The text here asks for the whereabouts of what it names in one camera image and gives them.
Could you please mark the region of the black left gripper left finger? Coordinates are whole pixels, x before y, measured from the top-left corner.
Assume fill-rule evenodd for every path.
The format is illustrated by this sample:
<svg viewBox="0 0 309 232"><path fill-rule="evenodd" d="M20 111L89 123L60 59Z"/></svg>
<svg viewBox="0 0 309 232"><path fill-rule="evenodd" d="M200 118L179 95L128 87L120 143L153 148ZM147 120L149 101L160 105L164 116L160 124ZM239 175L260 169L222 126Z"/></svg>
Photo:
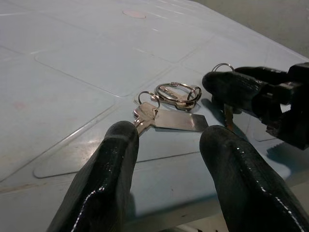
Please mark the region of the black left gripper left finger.
<svg viewBox="0 0 309 232"><path fill-rule="evenodd" d="M75 175L47 232L121 232L138 151L133 123L111 125Z"/></svg>

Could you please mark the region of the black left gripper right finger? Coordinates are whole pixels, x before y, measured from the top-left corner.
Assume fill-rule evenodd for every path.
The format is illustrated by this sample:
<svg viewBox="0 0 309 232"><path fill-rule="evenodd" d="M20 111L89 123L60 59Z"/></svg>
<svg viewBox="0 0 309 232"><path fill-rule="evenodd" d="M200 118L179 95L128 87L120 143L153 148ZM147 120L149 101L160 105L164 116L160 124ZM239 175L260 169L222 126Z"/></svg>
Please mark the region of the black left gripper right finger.
<svg viewBox="0 0 309 232"><path fill-rule="evenodd" d="M309 215L249 142L210 126L199 149L229 232L309 232Z"/></svg>

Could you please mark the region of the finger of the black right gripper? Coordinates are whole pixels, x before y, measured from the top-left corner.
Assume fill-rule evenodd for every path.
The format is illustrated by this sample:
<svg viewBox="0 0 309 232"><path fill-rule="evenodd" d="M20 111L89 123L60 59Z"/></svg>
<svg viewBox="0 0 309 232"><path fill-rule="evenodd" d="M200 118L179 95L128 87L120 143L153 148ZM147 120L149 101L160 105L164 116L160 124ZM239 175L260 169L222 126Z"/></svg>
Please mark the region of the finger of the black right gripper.
<svg viewBox="0 0 309 232"><path fill-rule="evenodd" d="M209 72L203 87L217 100L250 114L263 114L267 106L267 83L238 72Z"/></svg>
<svg viewBox="0 0 309 232"><path fill-rule="evenodd" d="M238 67L235 71L270 84L281 84L290 81L287 72L268 67Z"/></svg>

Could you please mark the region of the brass key with small ring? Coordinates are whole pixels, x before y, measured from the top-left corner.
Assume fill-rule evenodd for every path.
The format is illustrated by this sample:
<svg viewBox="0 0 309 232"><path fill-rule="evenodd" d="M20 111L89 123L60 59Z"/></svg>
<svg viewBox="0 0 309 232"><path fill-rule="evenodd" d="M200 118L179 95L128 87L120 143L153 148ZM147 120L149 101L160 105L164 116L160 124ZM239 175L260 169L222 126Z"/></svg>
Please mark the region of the brass key with small ring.
<svg viewBox="0 0 309 232"><path fill-rule="evenodd" d="M216 72L219 67L227 66L231 69L231 71L235 71L234 67L229 63L219 63L213 69L212 72ZM225 115L225 125L226 128L230 131L234 131L234 123L233 123L233 107L224 103L224 115Z"/></svg>

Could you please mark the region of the silver key with round head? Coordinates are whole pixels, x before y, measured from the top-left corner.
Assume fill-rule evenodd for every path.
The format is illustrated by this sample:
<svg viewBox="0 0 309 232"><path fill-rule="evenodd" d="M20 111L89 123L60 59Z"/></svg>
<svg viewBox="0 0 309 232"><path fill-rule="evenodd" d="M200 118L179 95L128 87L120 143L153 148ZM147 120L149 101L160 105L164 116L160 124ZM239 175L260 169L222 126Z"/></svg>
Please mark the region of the silver key with round head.
<svg viewBox="0 0 309 232"><path fill-rule="evenodd" d="M154 97L151 97L151 100L159 100L161 103L173 105L178 110L191 111L196 106L196 103L200 99L201 95L197 94L197 96L191 99L188 99L188 97L189 95L181 96L176 93L168 94L168 96L156 93Z"/></svg>

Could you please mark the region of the flat rectangular metal tag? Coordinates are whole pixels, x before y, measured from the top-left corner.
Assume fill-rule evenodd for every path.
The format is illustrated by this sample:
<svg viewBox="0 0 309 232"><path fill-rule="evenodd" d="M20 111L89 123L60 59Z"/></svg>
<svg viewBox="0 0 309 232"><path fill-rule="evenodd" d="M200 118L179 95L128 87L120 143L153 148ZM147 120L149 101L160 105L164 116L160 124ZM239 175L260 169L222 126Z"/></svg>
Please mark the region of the flat rectangular metal tag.
<svg viewBox="0 0 309 232"><path fill-rule="evenodd" d="M154 118L157 128L203 132L208 123L203 115L168 110L158 110Z"/></svg>

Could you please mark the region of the silver key with square head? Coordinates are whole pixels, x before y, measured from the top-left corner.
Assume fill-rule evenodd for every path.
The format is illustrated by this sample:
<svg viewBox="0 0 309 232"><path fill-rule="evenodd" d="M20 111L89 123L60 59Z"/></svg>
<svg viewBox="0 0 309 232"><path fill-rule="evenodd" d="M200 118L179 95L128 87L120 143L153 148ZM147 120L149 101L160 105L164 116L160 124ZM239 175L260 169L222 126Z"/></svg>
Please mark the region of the silver key with square head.
<svg viewBox="0 0 309 232"><path fill-rule="evenodd" d="M138 135L148 130L149 127L155 126L155 118L158 113L158 107L144 102L134 110L135 120L133 122L137 129Z"/></svg>

